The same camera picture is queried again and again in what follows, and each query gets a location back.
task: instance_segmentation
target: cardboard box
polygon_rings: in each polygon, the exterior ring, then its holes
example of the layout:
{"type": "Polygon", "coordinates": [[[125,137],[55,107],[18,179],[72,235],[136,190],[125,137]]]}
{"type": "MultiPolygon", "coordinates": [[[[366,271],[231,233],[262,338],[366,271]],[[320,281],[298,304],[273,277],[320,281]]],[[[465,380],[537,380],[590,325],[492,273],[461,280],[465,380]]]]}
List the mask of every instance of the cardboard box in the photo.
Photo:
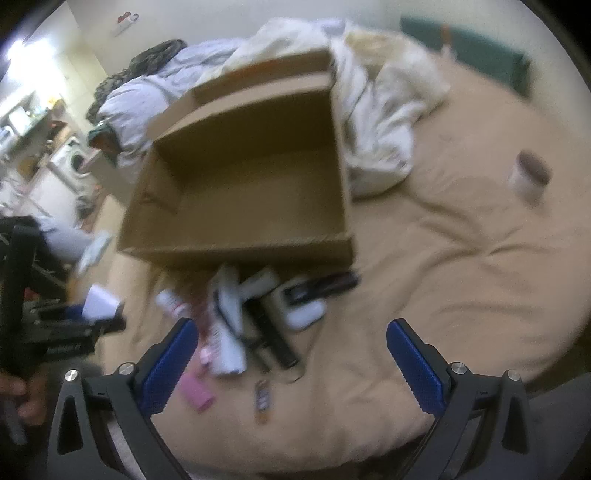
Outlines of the cardboard box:
{"type": "Polygon", "coordinates": [[[187,92],[153,146],[119,249],[169,267],[350,264],[349,186],[328,51],[249,66],[187,92]]]}

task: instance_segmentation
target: white washing machine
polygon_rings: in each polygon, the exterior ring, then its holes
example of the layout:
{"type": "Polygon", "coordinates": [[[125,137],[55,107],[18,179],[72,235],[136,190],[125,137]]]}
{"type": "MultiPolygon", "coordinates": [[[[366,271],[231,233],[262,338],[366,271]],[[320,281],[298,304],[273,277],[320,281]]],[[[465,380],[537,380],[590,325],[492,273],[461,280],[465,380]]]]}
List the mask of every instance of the white washing machine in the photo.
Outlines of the white washing machine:
{"type": "Polygon", "coordinates": [[[53,154],[48,167],[74,192],[90,194],[96,185],[96,180],[90,173],[79,172],[86,160],[86,154],[80,148],[78,139],[71,137],[53,154]]]}

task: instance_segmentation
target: person's hand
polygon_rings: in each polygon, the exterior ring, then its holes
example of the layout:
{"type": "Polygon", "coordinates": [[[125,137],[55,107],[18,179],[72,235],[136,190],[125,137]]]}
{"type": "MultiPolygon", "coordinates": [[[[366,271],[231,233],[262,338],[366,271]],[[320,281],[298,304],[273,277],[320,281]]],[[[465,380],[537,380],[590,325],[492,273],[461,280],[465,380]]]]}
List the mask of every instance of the person's hand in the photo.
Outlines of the person's hand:
{"type": "Polygon", "coordinates": [[[30,426],[45,422],[47,411],[47,373],[40,368],[28,382],[0,371],[0,394],[13,397],[27,395],[27,401],[18,407],[18,416],[30,426]]]}

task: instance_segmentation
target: crumpled white sheet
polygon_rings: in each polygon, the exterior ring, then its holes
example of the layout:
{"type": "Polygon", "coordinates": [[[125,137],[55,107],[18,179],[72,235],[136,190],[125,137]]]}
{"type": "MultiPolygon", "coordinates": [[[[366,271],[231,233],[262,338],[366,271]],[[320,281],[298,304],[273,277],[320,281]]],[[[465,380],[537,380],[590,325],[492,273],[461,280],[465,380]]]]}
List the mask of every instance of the crumpled white sheet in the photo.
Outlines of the crumpled white sheet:
{"type": "Polygon", "coordinates": [[[319,48],[330,48],[336,60],[352,193],[362,197],[388,190],[412,169],[413,123],[445,99],[449,85],[418,43],[401,33],[367,30],[339,19],[275,18],[247,40],[187,47],[156,75],[119,87],[98,113],[113,126],[124,150],[119,168],[135,181],[150,146],[146,126],[193,86],[189,81],[199,85],[257,61],[319,48]],[[186,66],[177,61],[179,56],[186,66]]]}
{"type": "Polygon", "coordinates": [[[115,89],[97,113],[117,133],[123,152],[119,171],[135,183],[151,142],[145,132],[149,122],[179,99],[208,69],[223,64],[244,42],[241,38],[212,40],[182,49],[155,75],[142,75],[115,89]]]}
{"type": "Polygon", "coordinates": [[[336,61],[352,193],[382,193],[411,171],[413,123],[449,91],[427,50],[403,34],[348,26],[330,37],[313,23],[274,18],[197,84],[251,63],[320,48],[330,48],[336,61]]]}

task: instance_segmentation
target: beige bedsheet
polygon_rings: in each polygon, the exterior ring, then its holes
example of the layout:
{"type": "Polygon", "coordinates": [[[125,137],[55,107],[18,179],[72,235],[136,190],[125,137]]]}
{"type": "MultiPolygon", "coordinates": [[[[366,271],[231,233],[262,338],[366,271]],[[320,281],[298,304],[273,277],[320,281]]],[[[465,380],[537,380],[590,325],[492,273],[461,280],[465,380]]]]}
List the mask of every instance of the beige bedsheet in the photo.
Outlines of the beige bedsheet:
{"type": "MultiPolygon", "coordinates": [[[[392,192],[353,208],[360,286],[329,300],[324,321],[292,341],[307,373],[272,383],[271,420],[254,418],[249,368],[209,380],[217,402],[193,411],[175,392],[153,418],[181,459],[235,471],[298,471],[379,455],[425,431],[390,357],[388,322],[405,317],[448,361],[530,380],[572,345],[591,307],[591,155],[553,121],[467,68],[442,64],[448,102],[417,124],[415,169],[392,192]],[[544,203],[506,187],[523,148],[554,169],[544,203]]],[[[104,366],[137,360],[170,324],[154,306],[185,283],[119,256],[108,287],[129,328],[107,338],[104,366]]]]}

